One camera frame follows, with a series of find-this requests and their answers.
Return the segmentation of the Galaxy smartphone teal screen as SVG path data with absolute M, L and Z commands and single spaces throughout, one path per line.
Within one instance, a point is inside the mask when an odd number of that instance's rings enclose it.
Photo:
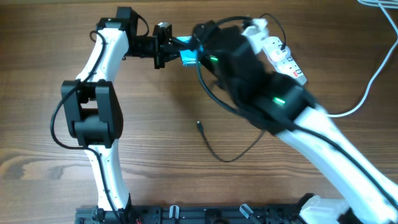
M 179 36 L 177 37 L 178 40 L 184 42 L 184 43 L 189 43 L 191 37 L 190 36 Z M 197 63 L 197 51 L 191 51 L 191 50 L 181 50 L 180 51 L 180 58 L 182 61 L 182 65 L 184 67 L 194 67 Z

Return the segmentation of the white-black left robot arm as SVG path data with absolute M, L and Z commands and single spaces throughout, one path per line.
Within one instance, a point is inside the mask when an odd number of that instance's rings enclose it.
M 98 191 L 97 205 L 76 211 L 77 223 L 142 223 L 123 180 L 119 161 L 119 139 L 124 119 L 114 81 L 126 57 L 153 58 L 156 69 L 178 58 L 185 43 L 172 35 L 172 26 L 161 22 L 145 34 L 137 33 L 140 14 L 131 7 L 119 7 L 114 18 L 103 17 L 90 39 L 95 43 L 84 69 L 61 86 L 62 99 L 50 120 L 53 140 L 55 119 L 64 109 L 70 136 L 78 142 L 74 151 L 88 156 Z

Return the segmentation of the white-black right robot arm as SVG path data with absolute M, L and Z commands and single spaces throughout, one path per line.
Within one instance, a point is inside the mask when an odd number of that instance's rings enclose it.
M 190 46 L 197 67 L 214 74 L 233 101 L 228 111 L 246 118 L 306 157 L 341 199 L 310 194 L 297 205 L 302 223 L 396 223 L 397 185 L 348 141 L 325 109 L 288 75 L 266 72 L 258 59 L 267 38 L 263 19 L 197 25 Z

